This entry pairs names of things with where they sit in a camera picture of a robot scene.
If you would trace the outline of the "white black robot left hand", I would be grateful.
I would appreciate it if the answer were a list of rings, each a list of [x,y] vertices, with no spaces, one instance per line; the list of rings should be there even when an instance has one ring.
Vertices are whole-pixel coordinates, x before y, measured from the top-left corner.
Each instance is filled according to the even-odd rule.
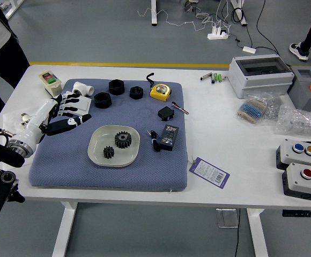
[[[51,136],[75,129],[89,120],[91,99],[72,92],[47,100],[32,116],[24,131],[14,135],[8,148],[28,158],[45,135]]]

